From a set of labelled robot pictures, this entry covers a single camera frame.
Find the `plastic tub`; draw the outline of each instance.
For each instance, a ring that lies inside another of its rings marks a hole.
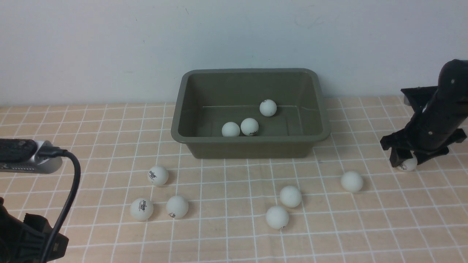
[[[259,105],[278,105],[272,117]],[[223,137],[226,122],[254,118],[256,136]],[[303,68],[194,70],[182,77],[171,135],[195,158],[302,158],[330,135],[317,74]]]

